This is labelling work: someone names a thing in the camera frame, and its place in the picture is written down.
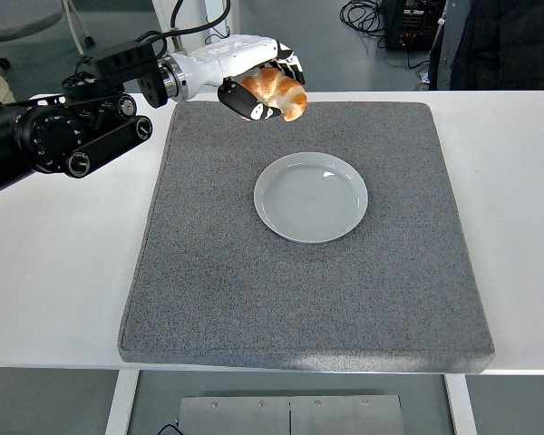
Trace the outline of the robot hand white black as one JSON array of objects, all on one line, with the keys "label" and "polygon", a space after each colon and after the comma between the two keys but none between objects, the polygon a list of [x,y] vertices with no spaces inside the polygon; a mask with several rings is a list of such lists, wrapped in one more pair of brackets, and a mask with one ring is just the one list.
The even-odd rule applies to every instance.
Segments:
[{"label": "robot hand white black", "polygon": [[176,63],[184,74],[183,101],[211,86],[218,90],[221,103],[246,120],[281,116],[294,121],[306,111],[301,63],[292,49],[273,38],[232,35],[180,55]]}]

